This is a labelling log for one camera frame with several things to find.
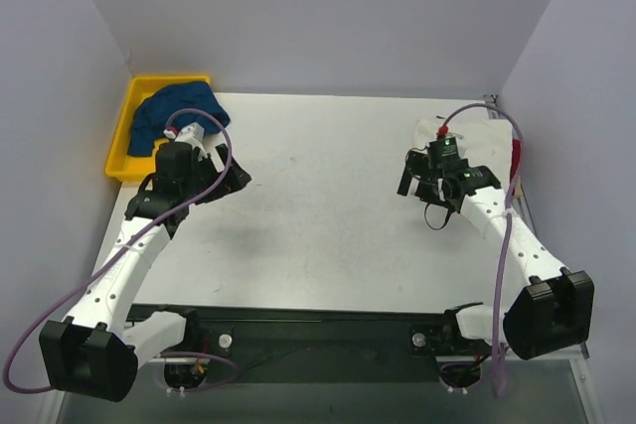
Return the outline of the white t-shirt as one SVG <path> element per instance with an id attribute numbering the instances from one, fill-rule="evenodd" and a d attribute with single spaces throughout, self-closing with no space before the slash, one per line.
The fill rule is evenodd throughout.
<path id="1" fill-rule="evenodd" d="M 409 151 L 423 153 L 426 146 L 436 138 L 441 125 L 442 120 L 439 118 L 418 119 Z M 512 127 L 506 120 L 453 120 L 448 133 L 457 140 L 459 155 L 467 159 L 471 167 L 486 166 L 504 188 L 509 186 L 513 135 Z"/>

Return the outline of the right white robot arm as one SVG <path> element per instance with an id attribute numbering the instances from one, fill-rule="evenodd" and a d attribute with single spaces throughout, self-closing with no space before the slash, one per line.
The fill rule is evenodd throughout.
<path id="1" fill-rule="evenodd" d="M 481 340 L 532 359 L 588 340 L 592 279 L 570 270 L 541 244 L 507 207 L 506 192 L 488 167 L 469 166 L 455 148 L 443 154 L 413 149 L 405 156 L 397 192 L 463 216 L 524 279 L 509 308 L 474 304 L 455 309 L 455 319 L 440 328 L 446 349 L 462 353 Z"/>

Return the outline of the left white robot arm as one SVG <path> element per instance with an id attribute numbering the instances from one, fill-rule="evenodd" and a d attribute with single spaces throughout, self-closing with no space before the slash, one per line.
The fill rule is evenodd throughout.
<path id="1" fill-rule="evenodd" d="M 40 331 L 53 389 L 119 402 L 148 361 L 164 355 L 204 357 L 198 351 L 202 333 L 192 309 L 161 306 L 132 328 L 125 323 L 153 263 L 190 208 L 238 192 L 250 182 L 231 145 L 221 144 L 215 153 L 224 163 L 221 170 L 201 146 L 181 141 L 160 146 L 155 170 L 129 201 L 106 261 L 81 287 L 81 297 L 65 317 L 48 321 Z"/>

